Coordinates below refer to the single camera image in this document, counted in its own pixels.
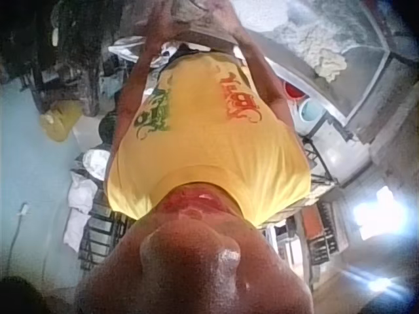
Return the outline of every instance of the graphic print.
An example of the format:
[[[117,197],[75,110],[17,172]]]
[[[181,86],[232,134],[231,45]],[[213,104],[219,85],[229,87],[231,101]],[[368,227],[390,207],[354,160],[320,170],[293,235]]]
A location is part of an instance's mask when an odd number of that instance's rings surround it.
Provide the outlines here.
[[[238,92],[237,85],[242,83],[236,80],[234,73],[229,73],[228,78],[220,81],[224,90],[224,97],[227,102],[227,114],[232,118],[247,118],[251,123],[258,123],[262,120],[259,106],[256,105],[253,95]]]
[[[137,128],[137,138],[145,139],[149,133],[155,131],[168,131],[167,117],[169,115],[168,95],[169,90],[156,88],[151,94],[144,110],[134,121]]]

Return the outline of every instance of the person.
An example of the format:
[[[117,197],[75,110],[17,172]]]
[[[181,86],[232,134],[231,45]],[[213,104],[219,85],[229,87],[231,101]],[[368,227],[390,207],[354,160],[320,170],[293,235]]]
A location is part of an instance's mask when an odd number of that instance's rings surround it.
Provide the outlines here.
[[[184,30],[158,0],[118,103],[109,203],[137,222],[79,285],[79,313],[312,313],[308,287],[256,226],[305,197],[310,172],[279,78],[227,0],[209,11],[241,48],[150,63]]]

